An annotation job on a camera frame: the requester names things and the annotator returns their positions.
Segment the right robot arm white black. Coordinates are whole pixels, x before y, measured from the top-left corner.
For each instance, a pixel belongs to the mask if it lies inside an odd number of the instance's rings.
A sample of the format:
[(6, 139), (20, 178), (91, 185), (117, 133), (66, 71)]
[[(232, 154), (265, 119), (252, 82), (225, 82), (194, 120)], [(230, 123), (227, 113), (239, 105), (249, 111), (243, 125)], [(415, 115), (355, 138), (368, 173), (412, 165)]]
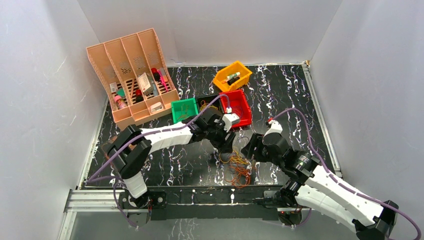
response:
[(360, 240), (387, 240), (396, 224), (394, 202), (375, 203), (357, 189), (327, 173), (319, 159), (293, 149), (279, 133), (255, 133), (241, 150), (247, 159), (272, 163), (287, 176), (279, 191), (265, 191), (256, 203), (267, 208), (309, 207), (353, 231)]

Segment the green plastic bin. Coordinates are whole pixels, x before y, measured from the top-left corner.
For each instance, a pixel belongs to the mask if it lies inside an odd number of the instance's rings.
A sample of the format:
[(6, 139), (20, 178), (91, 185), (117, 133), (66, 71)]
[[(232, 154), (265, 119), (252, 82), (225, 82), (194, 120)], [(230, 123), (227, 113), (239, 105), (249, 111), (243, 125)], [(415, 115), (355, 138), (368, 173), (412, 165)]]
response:
[(181, 99), (171, 102), (173, 123), (179, 123), (188, 117), (199, 114), (195, 98)]

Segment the red plastic bin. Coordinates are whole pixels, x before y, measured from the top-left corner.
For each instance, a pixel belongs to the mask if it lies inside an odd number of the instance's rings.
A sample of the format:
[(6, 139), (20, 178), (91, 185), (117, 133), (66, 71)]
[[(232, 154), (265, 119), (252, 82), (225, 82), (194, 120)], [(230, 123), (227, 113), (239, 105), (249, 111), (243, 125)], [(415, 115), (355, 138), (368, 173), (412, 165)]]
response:
[(243, 90), (220, 92), (219, 95), (224, 110), (226, 111), (227, 107), (231, 107), (232, 112), (240, 118), (240, 122), (232, 126), (233, 129), (246, 127), (252, 123), (251, 107)]

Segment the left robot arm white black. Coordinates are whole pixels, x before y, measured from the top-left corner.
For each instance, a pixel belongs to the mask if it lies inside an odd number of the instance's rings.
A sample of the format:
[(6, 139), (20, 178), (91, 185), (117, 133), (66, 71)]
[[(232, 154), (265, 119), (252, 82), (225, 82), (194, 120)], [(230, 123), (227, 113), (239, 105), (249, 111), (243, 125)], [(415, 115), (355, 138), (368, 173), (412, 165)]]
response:
[(132, 124), (106, 145), (105, 153), (129, 191), (130, 202), (137, 208), (144, 208), (150, 198), (141, 169), (150, 154), (202, 140), (208, 140), (221, 153), (231, 153), (235, 138), (231, 128), (239, 122), (236, 113), (221, 113), (209, 107), (202, 114), (169, 126), (148, 129)]

